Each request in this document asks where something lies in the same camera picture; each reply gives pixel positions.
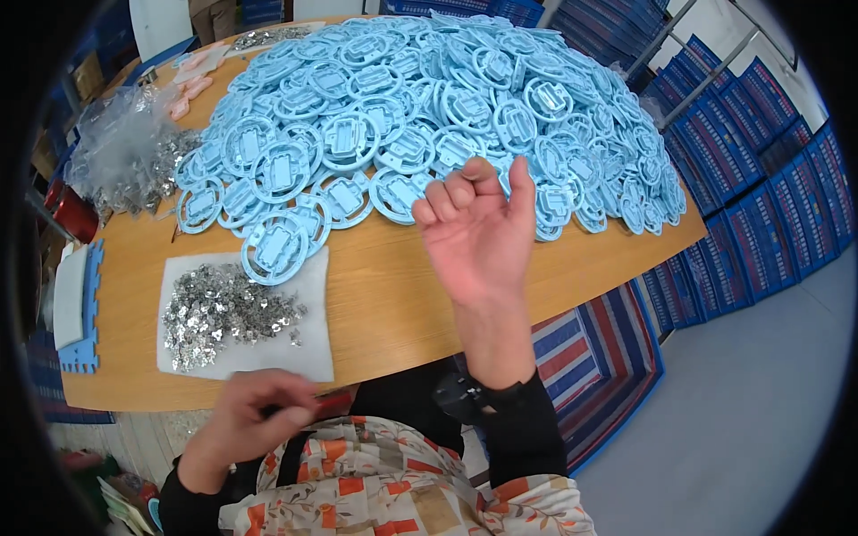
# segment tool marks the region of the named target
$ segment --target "hand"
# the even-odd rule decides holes
[[[311,424],[316,386],[281,369],[236,372],[224,385],[208,422],[190,439],[178,464],[182,485],[195,493],[220,491],[229,466],[274,450]],[[268,419],[260,410],[282,409]]]
[[[527,160],[510,168],[506,201],[494,167],[468,160],[432,181],[411,212],[435,273],[453,302],[468,373],[491,389],[533,377],[536,360],[524,276],[536,232],[535,190]]]
[[[506,201],[494,167],[472,158],[444,182],[432,181],[411,213],[435,273],[454,304],[472,307],[520,297],[536,233],[535,190],[527,160],[510,168]]]

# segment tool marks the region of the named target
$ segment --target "red cylinder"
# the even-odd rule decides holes
[[[61,188],[62,192],[59,194],[59,204],[56,212],[54,212],[54,220],[65,227],[72,236],[84,244],[89,244],[93,241],[95,232],[98,231],[99,216],[95,213],[95,209],[87,205],[73,189],[65,186],[65,184]],[[50,191],[45,197],[45,204],[47,204],[49,196],[51,196]]]

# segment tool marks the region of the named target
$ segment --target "clear plastic bag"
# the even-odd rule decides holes
[[[175,192],[165,186],[172,177],[165,176],[156,160],[160,141],[179,132],[169,116],[179,95],[173,84],[120,87],[81,114],[77,124],[81,140],[63,170],[63,180],[93,202],[102,225],[113,213],[155,214],[160,200]]]

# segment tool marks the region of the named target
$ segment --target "striped tarp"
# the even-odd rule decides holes
[[[664,366],[632,280],[533,327],[536,364],[574,475],[645,402]]]

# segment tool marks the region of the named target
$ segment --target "pink plastic part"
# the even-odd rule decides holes
[[[194,54],[178,65],[178,70],[189,71],[200,66],[200,63],[205,61],[208,56],[208,51],[202,51]]]
[[[188,115],[190,111],[190,102],[187,97],[182,97],[170,106],[170,117],[173,121],[178,121],[182,117]]]
[[[190,86],[188,88],[188,91],[186,91],[184,93],[184,96],[187,97],[188,100],[196,99],[197,97],[200,96],[200,93],[202,93],[205,89],[207,89],[209,86],[211,86],[213,82],[214,82],[214,80],[212,80],[211,78],[208,78],[208,77],[203,78],[202,80],[200,80],[196,84]]]

